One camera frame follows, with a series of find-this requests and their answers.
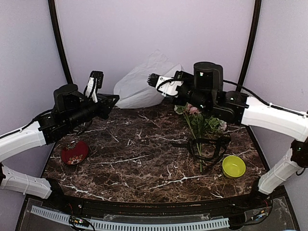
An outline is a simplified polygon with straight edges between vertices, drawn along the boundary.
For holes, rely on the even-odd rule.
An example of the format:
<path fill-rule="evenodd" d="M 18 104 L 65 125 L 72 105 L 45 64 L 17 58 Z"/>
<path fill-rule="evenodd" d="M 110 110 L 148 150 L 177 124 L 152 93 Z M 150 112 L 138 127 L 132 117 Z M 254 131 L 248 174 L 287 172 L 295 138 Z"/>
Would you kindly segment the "pink peony fake stem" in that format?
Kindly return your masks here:
<path fill-rule="evenodd" d="M 197 107 L 187 103 L 183 111 L 184 118 L 196 140 L 202 138 L 205 131 L 205 119 Z"/>

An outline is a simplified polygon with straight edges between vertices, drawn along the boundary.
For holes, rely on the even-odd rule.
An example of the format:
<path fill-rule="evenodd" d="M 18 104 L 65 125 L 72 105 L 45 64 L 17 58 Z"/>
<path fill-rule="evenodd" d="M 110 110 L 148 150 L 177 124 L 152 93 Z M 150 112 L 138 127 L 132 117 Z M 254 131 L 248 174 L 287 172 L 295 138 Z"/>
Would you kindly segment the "white fake rose stem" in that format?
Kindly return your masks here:
<path fill-rule="evenodd" d="M 174 111 L 178 114 L 178 115 L 183 115 L 185 113 L 188 113 L 190 110 L 190 107 L 188 105 L 185 106 L 180 106 L 180 105 L 175 105 L 174 106 Z"/>

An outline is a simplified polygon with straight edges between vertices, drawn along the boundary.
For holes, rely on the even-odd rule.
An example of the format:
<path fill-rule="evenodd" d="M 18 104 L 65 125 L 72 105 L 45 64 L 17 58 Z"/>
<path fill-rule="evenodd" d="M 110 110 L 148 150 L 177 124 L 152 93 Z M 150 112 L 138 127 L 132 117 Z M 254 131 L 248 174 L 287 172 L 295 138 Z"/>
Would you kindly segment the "translucent white wrapping paper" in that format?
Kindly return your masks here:
<path fill-rule="evenodd" d="M 173 77 L 176 71 L 183 70 L 181 64 L 173 63 L 156 50 L 141 64 L 135 66 L 114 86 L 114 95 L 119 96 L 116 107 L 120 109 L 138 109 L 158 105 L 164 97 L 147 83 L 150 74 Z"/>

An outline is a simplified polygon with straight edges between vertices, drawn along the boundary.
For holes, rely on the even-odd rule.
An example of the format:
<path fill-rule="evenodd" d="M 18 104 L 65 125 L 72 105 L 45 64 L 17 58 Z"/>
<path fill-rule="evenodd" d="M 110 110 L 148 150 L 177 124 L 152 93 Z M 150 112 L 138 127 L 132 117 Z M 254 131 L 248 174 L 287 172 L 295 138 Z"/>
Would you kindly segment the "lilac hydrangea fake bunch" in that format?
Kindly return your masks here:
<path fill-rule="evenodd" d="M 227 122 L 216 117 L 208 117 L 205 119 L 205 134 L 207 137 L 221 135 L 227 129 Z"/>

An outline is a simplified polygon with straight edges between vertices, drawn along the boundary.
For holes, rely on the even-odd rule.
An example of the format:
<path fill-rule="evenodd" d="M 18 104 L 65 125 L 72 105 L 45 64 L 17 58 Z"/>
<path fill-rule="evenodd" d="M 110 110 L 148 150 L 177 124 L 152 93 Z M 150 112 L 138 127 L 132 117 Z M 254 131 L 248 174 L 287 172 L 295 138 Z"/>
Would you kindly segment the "black ribbon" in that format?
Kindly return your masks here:
<path fill-rule="evenodd" d="M 210 169 L 216 165 L 225 155 L 231 142 L 229 134 L 223 134 L 216 139 L 196 138 L 189 139 L 184 143 L 171 143 L 173 147 L 183 148 L 198 160 L 203 170 Z"/>

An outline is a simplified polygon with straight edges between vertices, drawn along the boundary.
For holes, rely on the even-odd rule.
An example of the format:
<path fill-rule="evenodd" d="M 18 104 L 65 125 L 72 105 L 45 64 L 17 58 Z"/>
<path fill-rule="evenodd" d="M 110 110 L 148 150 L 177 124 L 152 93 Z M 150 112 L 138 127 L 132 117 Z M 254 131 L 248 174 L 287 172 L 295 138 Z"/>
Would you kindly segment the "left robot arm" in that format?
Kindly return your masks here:
<path fill-rule="evenodd" d="M 0 138 L 0 160 L 4 161 L 26 150 L 57 142 L 83 123 L 95 117 L 107 119 L 118 95 L 97 94 L 91 98 L 78 91 L 76 84 L 63 85 L 53 93 L 55 105 L 32 121 Z M 68 206 L 68 199 L 63 196 L 57 181 L 36 178 L 0 165 L 0 188 L 23 194 L 34 195 L 49 202 L 58 210 Z"/>

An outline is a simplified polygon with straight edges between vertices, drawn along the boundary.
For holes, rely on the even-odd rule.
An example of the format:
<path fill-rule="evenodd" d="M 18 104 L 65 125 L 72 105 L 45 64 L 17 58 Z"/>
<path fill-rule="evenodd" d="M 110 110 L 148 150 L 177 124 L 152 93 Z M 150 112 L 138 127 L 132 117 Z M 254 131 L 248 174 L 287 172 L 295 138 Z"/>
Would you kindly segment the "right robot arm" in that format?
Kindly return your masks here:
<path fill-rule="evenodd" d="M 308 115 L 261 100 L 253 94 L 223 90 L 223 68 L 211 62 L 198 62 L 194 73 L 175 73 L 180 81 L 176 87 L 179 101 L 190 103 L 201 112 L 228 123 L 266 128 L 294 138 L 286 155 L 262 175 L 245 204 L 257 208 L 264 196 L 297 171 L 308 167 Z"/>

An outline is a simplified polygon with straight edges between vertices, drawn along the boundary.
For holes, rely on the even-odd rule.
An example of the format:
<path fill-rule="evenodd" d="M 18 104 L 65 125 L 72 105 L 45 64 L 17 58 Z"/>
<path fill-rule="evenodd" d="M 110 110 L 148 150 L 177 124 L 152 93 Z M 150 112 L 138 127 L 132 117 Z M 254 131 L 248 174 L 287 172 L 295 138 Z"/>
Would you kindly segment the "red floral dish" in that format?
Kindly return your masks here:
<path fill-rule="evenodd" d="M 89 146 L 84 141 L 72 141 L 61 150 L 61 160 L 66 165 L 77 165 L 89 154 Z"/>

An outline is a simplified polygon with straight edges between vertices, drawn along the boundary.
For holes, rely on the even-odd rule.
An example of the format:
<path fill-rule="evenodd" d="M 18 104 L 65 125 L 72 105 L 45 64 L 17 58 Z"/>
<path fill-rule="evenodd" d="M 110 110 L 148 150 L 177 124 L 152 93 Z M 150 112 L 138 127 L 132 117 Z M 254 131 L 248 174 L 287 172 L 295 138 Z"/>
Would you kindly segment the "yellow-green bowl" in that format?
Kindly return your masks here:
<path fill-rule="evenodd" d="M 227 156 L 223 159 L 222 171 L 223 174 L 229 179 L 239 178 L 245 174 L 246 164 L 237 156 Z"/>

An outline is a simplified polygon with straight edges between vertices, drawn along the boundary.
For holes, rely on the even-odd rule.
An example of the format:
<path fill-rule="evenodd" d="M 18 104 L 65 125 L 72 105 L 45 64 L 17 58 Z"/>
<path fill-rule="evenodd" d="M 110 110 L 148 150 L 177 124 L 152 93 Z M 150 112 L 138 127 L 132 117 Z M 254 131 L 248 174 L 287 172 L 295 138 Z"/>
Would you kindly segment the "right black frame post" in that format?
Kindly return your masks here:
<path fill-rule="evenodd" d="M 262 0 L 255 0 L 247 47 L 246 47 L 246 51 L 244 55 L 243 65 L 242 65 L 241 72 L 240 72 L 239 79 L 238 79 L 239 85 L 244 84 L 247 71 L 249 68 L 249 64 L 250 64 L 250 60 L 251 60 L 251 56 L 252 56 L 252 52 L 254 48 L 254 43 L 255 43 L 255 39 L 257 35 L 257 28 L 258 28 L 260 13 L 261 13 L 261 5 L 262 5 Z"/>

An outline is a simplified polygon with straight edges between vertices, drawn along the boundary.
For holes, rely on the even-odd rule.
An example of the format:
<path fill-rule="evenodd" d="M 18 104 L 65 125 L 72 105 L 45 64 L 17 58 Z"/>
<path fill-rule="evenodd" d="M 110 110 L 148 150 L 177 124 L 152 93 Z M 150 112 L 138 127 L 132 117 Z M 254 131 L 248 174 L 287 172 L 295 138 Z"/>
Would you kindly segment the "black frame post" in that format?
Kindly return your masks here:
<path fill-rule="evenodd" d="M 258 28 L 260 13 L 261 13 L 261 5 L 262 5 L 262 0 L 255 0 L 247 47 L 246 47 L 246 51 L 244 55 L 243 65 L 242 65 L 241 72 L 240 72 L 239 79 L 238 79 L 239 85 L 244 84 L 247 71 L 249 68 L 249 64 L 250 64 L 250 60 L 251 60 L 251 56 L 252 56 L 252 52 L 254 48 L 254 43 L 255 43 L 255 39 L 257 35 L 257 28 Z"/>
<path fill-rule="evenodd" d="M 61 62 L 61 65 L 62 65 L 62 69 L 63 69 L 63 72 L 64 72 L 64 76 L 65 76 L 66 82 L 68 84 L 72 84 L 73 79 L 72 79 L 72 76 L 71 76 L 71 73 L 70 73 L 70 70 L 69 70 L 68 61 L 67 61 L 66 54 L 65 54 L 65 51 L 64 51 L 64 45 L 63 45 L 63 41 L 62 41 L 62 37 L 61 37 L 60 25 L 59 25 L 59 21 L 58 21 L 58 17 L 57 17 L 55 0 L 48 0 L 48 6 L 49 6 L 49 12 L 50 12 L 53 34 L 54 34 L 54 38 L 55 38 L 60 62 Z"/>

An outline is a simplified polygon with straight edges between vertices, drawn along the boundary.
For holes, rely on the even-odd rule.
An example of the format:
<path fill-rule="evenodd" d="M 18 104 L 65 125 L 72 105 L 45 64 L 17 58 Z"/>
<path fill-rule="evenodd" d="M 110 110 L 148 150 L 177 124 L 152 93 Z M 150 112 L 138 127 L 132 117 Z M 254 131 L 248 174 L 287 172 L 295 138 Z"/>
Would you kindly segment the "left black frame post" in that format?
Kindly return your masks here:
<path fill-rule="evenodd" d="M 49 12 L 50 12 L 53 34 L 54 34 L 54 38 L 55 38 L 60 62 L 61 62 L 61 65 L 62 65 L 62 69 L 63 69 L 63 72 L 64 72 L 64 76 L 65 76 L 66 82 L 68 84 L 72 84 L 73 79 L 72 79 L 72 76 L 71 76 L 71 73 L 70 73 L 70 70 L 69 70 L 68 61 L 67 61 L 66 54 L 65 54 L 65 51 L 64 51 L 64 45 L 63 45 L 63 41 L 62 41 L 62 37 L 61 37 L 60 25 L 59 25 L 59 21 L 58 21 L 58 17 L 57 17 L 55 0 L 48 0 L 48 6 L 49 6 Z"/>

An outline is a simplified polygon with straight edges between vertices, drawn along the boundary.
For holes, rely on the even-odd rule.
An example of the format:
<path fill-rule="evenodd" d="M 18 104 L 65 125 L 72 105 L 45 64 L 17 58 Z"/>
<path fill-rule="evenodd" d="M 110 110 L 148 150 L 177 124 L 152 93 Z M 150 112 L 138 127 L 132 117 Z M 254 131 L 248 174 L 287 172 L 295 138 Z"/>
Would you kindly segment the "black front rail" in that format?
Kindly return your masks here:
<path fill-rule="evenodd" d="M 213 215 L 241 214 L 250 209 L 270 206 L 269 196 L 250 193 L 236 197 L 186 203 L 122 203 L 84 199 L 52 193 L 46 200 L 50 206 L 69 214 L 102 217 L 105 214 L 132 216 L 193 215 L 210 213 Z"/>

